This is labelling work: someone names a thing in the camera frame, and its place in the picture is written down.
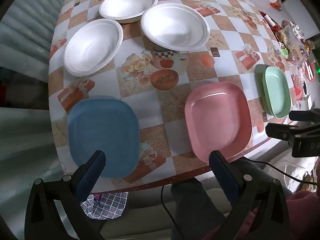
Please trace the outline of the green square plate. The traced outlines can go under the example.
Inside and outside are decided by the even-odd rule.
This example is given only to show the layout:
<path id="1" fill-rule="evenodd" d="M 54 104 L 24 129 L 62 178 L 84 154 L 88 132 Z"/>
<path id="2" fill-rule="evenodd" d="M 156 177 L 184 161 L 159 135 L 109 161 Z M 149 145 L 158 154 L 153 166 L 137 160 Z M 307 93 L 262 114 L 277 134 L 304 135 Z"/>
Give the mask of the green square plate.
<path id="1" fill-rule="evenodd" d="M 254 74 L 266 112 L 277 119 L 287 117 L 291 111 L 291 95 L 283 71 L 278 67 L 257 64 Z"/>

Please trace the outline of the pink square plate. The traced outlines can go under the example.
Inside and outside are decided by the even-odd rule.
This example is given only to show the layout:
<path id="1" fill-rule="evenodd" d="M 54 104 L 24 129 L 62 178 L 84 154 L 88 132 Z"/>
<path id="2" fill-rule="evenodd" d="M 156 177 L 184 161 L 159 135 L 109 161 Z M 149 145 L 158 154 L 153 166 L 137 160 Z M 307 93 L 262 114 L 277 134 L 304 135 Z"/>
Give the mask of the pink square plate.
<path id="1" fill-rule="evenodd" d="M 188 96 L 185 121 L 193 152 L 204 163 L 213 151 L 233 161 L 252 135 L 251 115 L 243 91 L 231 82 L 210 82 Z"/>

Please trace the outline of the checkered blue cloth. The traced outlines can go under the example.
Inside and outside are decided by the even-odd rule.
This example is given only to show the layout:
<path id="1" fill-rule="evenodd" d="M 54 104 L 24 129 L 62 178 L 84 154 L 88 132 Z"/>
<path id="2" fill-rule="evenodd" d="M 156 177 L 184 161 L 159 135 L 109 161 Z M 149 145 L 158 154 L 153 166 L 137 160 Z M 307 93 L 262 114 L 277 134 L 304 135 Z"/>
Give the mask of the checkered blue cloth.
<path id="1" fill-rule="evenodd" d="M 90 194 L 80 206 L 85 215 L 91 219 L 112 220 L 121 217 L 128 196 L 128 192 Z"/>

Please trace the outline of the patterned checkered tablecloth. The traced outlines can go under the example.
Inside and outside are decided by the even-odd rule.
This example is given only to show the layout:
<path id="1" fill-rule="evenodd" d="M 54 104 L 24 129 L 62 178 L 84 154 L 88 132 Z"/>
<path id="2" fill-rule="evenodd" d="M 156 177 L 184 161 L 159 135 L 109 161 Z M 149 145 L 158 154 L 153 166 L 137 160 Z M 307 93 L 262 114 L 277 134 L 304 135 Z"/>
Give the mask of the patterned checkered tablecloth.
<path id="1" fill-rule="evenodd" d="M 187 5 L 204 16 L 208 42 L 195 51 L 157 52 L 140 23 L 123 25 L 124 39 L 114 59 L 98 72 L 73 77 L 63 58 L 77 31 L 99 17 L 103 0 L 65 0 L 54 30 L 49 60 L 49 110 L 63 172 L 73 173 L 87 157 L 71 155 L 67 119 L 82 100 L 111 96 L 127 103 L 140 126 L 140 160 L 118 179 L 101 179 L 95 192 L 156 187 L 206 172 L 191 148 L 184 117 L 187 97 L 197 86 L 230 82 L 246 97 L 251 124 L 241 157 L 268 141 L 265 126 L 278 119 L 267 114 L 257 84 L 260 64 L 281 69 L 289 88 L 290 71 L 271 28 L 250 0 L 158 0 Z"/>

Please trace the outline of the blue square plate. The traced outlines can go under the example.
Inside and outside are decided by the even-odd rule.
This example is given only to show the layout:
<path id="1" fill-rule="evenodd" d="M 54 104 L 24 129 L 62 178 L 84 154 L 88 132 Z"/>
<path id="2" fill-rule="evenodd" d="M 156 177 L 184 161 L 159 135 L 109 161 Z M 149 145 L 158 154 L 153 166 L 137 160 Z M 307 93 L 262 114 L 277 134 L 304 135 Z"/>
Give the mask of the blue square plate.
<path id="1" fill-rule="evenodd" d="M 115 98 L 82 100 L 68 117 L 69 150 L 76 165 L 97 151 L 106 155 L 103 177 L 122 178 L 139 162 L 139 121 L 132 108 Z"/>

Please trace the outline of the white paper bowl back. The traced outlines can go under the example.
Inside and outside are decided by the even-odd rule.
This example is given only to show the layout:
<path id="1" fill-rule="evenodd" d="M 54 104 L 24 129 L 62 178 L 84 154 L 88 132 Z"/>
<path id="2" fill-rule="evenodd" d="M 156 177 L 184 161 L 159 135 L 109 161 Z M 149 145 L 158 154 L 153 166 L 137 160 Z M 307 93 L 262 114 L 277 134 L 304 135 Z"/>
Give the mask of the white paper bowl back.
<path id="1" fill-rule="evenodd" d="M 157 3 L 158 0 L 104 0 L 99 14 L 119 23 L 133 23 L 140 20 L 144 12 Z"/>

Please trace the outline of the white paper bowl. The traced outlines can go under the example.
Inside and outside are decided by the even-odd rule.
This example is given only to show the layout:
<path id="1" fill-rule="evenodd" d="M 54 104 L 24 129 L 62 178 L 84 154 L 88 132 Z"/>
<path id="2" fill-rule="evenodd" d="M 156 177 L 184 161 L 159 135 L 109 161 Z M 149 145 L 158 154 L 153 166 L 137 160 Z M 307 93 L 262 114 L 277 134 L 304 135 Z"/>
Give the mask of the white paper bowl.
<path id="1" fill-rule="evenodd" d="M 157 3 L 158 0 L 104 0 L 99 14 L 119 23 L 133 23 L 140 20 L 144 12 Z"/>
<path id="2" fill-rule="evenodd" d="M 145 36 L 167 49 L 192 51 L 205 45 L 210 28 L 193 8 L 177 3 L 163 3 L 146 10 L 140 20 Z"/>
<path id="3" fill-rule="evenodd" d="M 124 37 L 121 25 L 105 18 L 89 22 L 69 40 L 63 57 L 67 71 L 76 77 L 91 75 L 109 64 Z"/>

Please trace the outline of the pale green curtain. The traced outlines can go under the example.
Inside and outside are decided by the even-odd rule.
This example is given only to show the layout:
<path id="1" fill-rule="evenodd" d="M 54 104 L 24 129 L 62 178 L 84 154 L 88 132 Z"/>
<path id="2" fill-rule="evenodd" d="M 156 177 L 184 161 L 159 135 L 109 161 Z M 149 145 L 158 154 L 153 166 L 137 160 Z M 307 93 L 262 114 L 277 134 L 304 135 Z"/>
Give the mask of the pale green curtain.
<path id="1" fill-rule="evenodd" d="M 49 117 L 48 71 L 63 2 L 1 4 L 1 218 L 18 238 L 34 180 L 62 177 Z"/>

